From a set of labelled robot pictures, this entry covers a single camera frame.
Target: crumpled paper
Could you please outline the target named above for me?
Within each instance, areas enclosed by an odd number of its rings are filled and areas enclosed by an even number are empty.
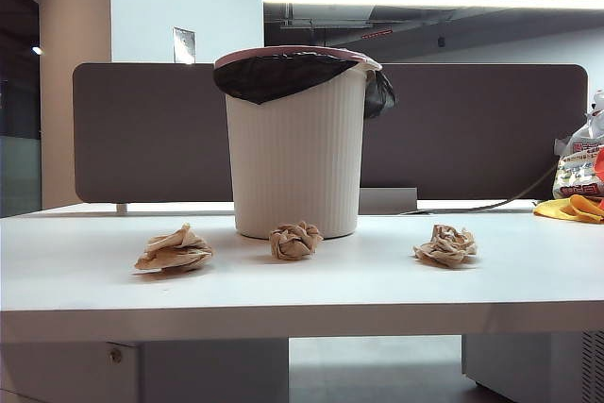
[[[323,240],[317,227],[302,221],[277,227],[269,234],[271,253],[279,260],[302,260]]]
[[[467,256],[476,255],[478,247],[472,233],[465,228],[459,233],[451,226],[435,225],[429,243],[414,246],[415,257],[433,260],[448,267],[461,264]]]
[[[190,271],[200,268],[212,255],[211,246],[195,235],[189,224],[183,224],[171,235],[151,238],[134,267],[142,270],[163,271],[170,268]]]

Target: black garbage bag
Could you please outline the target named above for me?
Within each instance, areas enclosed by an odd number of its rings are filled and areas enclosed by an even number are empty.
[[[224,93],[255,104],[282,98],[322,84],[358,64],[315,52],[258,56],[214,69],[214,83]],[[364,118],[378,117],[397,104],[388,78],[370,72],[365,89]]]

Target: yellow rubber glove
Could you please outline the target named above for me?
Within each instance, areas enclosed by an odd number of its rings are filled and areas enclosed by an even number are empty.
[[[540,203],[535,207],[533,212],[540,216],[563,219],[565,221],[602,224],[604,223],[604,210],[598,206],[598,203],[598,201],[575,194],[569,198],[548,200]]]

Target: gray desk divider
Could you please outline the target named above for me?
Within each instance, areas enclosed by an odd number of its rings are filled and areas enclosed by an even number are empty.
[[[584,120],[576,65],[386,64],[399,107],[365,122],[362,187],[422,199],[512,196]],[[232,200],[212,65],[85,63],[74,71],[75,188],[86,202]],[[528,197],[548,198],[551,178]]]

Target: white trash can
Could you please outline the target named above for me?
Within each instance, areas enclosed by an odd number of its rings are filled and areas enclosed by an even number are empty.
[[[229,54],[239,59],[316,52],[359,63],[320,85],[263,104],[226,95],[237,230],[268,238],[304,220],[325,238],[357,226],[366,74],[381,65],[362,54],[313,46],[274,46]]]

